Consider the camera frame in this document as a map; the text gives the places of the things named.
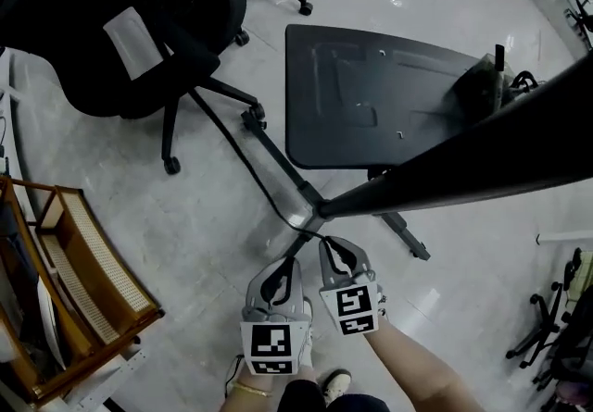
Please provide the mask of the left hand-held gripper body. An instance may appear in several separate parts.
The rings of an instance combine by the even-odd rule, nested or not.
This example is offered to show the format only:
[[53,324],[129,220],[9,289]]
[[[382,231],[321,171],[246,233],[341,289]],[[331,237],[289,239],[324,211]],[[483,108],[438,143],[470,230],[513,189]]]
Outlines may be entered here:
[[242,308],[243,355],[253,375],[295,375],[301,366],[311,327],[311,303],[295,318]]

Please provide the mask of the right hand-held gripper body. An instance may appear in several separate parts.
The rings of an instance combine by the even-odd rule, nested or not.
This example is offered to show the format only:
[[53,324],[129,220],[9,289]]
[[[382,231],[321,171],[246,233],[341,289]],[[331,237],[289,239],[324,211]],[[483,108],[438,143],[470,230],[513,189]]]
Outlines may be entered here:
[[376,280],[344,287],[324,288],[320,296],[341,335],[358,335],[378,330],[379,288]]

